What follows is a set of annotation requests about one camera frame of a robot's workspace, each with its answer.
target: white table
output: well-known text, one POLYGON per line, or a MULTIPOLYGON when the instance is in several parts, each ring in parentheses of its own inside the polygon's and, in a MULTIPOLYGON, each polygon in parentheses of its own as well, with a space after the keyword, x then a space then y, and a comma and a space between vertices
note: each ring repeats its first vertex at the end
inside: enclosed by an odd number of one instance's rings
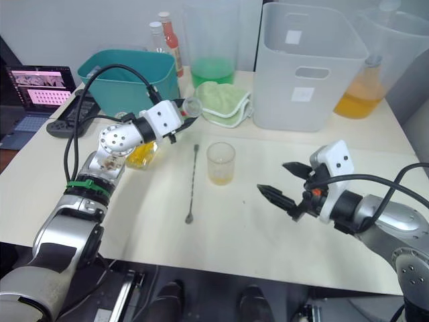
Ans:
MULTIPOLYGON (((252 78, 251 72, 238 72, 236 84, 251 90, 252 78)), ((191 94, 189 79, 186 69, 180 80, 185 95, 191 94)), ((79 139, 80 164, 97 148, 98 133, 107 123, 96 120, 79 139)), ((271 184, 299 201, 303 182, 284 170, 282 162, 308 163, 320 145, 339 138, 347 141, 357 173, 393 178, 402 166, 417 162, 385 102, 364 120, 333 115, 317 133, 259 129, 250 119, 237 129, 223 129, 199 119, 178 135, 176 144, 162 146, 149 170, 126 169, 103 222, 101 253, 134 262, 401 294, 394 271, 362 243, 311 216, 293 222, 256 188, 257 183, 271 184), (235 177, 227 186, 215 186, 206 177, 205 151, 216 141, 230 142, 237 151, 235 177), (194 223, 186 225, 195 143, 200 153, 194 223)), ((32 245, 64 191, 64 146, 65 140, 43 127, 0 175, 0 241, 32 245)), ((423 195, 429 187, 420 169, 407 174, 404 185, 423 195)), ((387 190, 371 182, 352 182, 350 189, 376 195, 387 190)), ((422 206, 402 194, 393 199, 428 218, 422 206)))

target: black shoe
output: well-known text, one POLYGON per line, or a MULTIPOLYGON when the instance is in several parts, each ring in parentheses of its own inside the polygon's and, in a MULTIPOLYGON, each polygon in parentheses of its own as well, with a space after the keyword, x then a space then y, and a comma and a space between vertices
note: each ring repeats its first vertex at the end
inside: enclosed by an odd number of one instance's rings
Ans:
POLYGON ((179 322, 184 308, 184 286, 181 280, 168 283, 147 308, 141 321, 144 322, 179 322))
POLYGON ((274 322, 271 307, 256 285, 249 285, 241 293, 238 310, 239 322, 274 322))

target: laptop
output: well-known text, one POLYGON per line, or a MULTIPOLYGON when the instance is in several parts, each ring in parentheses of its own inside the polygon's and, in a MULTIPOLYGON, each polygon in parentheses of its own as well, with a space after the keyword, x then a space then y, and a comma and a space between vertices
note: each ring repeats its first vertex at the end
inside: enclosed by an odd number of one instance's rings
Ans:
POLYGON ((0 149, 20 150, 76 89, 66 66, 6 66, 25 117, 0 142, 0 149))

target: green cable tie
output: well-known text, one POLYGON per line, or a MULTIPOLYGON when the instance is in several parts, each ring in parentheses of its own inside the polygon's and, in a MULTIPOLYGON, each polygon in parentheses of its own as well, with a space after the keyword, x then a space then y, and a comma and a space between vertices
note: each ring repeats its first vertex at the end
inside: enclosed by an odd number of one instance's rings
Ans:
POLYGON ((96 185, 91 179, 86 179, 85 181, 69 181, 67 182, 66 187, 68 188, 70 186, 81 186, 83 188, 92 189, 97 192, 101 191, 104 195, 107 196, 107 198, 110 198, 111 196, 111 194, 106 189, 96 185))

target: teal plastic bin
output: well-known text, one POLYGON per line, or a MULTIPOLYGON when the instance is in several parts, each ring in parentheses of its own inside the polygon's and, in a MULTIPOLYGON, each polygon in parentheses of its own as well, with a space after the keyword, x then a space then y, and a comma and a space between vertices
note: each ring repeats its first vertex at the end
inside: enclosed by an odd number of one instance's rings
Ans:
MULTIPOLYGON (((156 86, 162 99, 180 98, 174 58, 169 54, 138 50, 103 50, 89 58, 79 69, 83 83, 95 67, 124 64, 134 68, 149 83, 156 86)), ((106 115, 119 112, 138 113, 153 106, 147 96, 146 86, 132 72, 112 68, 102 73, 90 86, 89 91, 106 115)))

